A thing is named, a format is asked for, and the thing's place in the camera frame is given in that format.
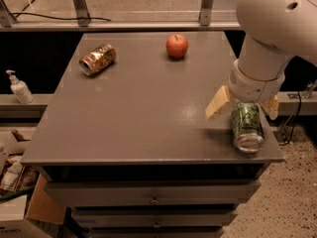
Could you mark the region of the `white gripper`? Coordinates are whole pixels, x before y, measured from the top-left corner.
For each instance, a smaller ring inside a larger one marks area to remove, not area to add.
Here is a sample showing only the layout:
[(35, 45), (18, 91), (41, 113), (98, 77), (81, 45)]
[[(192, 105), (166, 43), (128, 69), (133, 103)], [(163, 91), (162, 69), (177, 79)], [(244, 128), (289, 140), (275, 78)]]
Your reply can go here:
[(282, 74), (273, 80), (255, 80), (242, 73), (238, 62), (237, 59), (234, 61), (234, 67), (230, 72), (229, 87), (222, 85), (206, 107), (206, 119), (215, 119), (220, 115), (229, 113), (232, 110), (233, 94), (242, 102), (262, 102), (262, 108), (268, 117), (275, 120), (278, 116), (279, 106), (276, 95), (285, 80), (285, 75)]

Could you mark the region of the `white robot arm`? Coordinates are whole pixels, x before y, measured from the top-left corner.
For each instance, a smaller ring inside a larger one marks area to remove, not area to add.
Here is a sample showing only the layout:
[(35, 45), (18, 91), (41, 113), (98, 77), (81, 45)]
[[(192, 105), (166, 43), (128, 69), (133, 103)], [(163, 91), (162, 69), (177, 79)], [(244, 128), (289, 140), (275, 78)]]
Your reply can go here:
[(289, 61), (317, 63), (317, 0), (238, 0), (236, 15), (246, 33), (242, 52), (205, 115), (229, 113), (241, 101), (260, 104), (275, 118)]

